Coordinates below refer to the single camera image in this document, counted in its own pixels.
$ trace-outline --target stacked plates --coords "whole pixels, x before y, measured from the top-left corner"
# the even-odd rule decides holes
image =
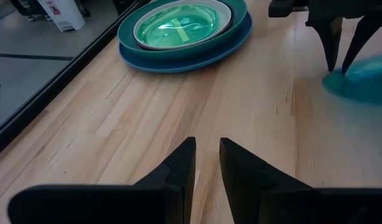
[[[251,26],[243,0],[157,0],[123,21],[119,52],[140,70],[184,72],[234,52]]]

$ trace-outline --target bowl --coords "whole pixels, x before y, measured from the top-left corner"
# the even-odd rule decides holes
[[[145,49],[178,49],[221,34],[230,25],[231,13],[219,1],[170,2],[142,16],[134,26],[133,35]]]
[[[173,0],[158,0],[149,3],[137,11],[130,14],[120,25],[118,29],[118,39],[123,44],[125,50],[131,51],[133,54],[140,57],[155,59],[155,60],[178,60],[185,58],[192,58],[197,55],[203,54],[224,44],[226,40],[234,36],[237,30],[241,27],[242,21],[246,16],[247,7],[243,0],[221,0],[222,3],[226,4],[233,12],[233,23],[228,30],[226,30],[221,35],[218,35],[210,40],[204,41],[202,43],[192,45],[189,47],[184,47],[181,49],[172,50],[146,50],[142,49],[133,37],[133,29],[137,21],[147,14],[149,11],[162,6],[164,4],[174,2]]]

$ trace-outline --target green plate center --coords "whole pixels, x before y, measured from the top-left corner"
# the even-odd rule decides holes
[[[184,5],[165,9],[146,19],[137,38],[152,47],[176,47],[206,39],[219,25],[216,10],[203,5]]]

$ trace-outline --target green bowl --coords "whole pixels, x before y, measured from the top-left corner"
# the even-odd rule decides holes
[[[174,0],[157,0],[155,2],[149,3],[137,11],[134,11],[130,16],[128,16],[121,24],[118,29],[118,38],[123,47],[126,50],[130,50],[132,53],[154,60],[178,60],[194,57],[196,55],[202,54],[204,52],[210,51],[217,46],[224,44],[226,40],[231,38],[235,32],[241,27],[242,21],[246,16],[247,7],[243,0],[221,0],[233,10],[233,24],[232,26],[224,32],[222,35],[214,37],[210,40],[202,42],[200,44],[192,45],[190,47],[184,47],[181,49],[173,50],[145,50],[142,49],[136,43],[133,36],[133,29],[137,21],[149,11],[162,6],[164,4],[174,2]]]

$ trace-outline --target white bin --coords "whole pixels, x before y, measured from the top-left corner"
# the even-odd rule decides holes
[[[74,0],[38,0],[61,32],[78,30],[85,25],[85,20]]]

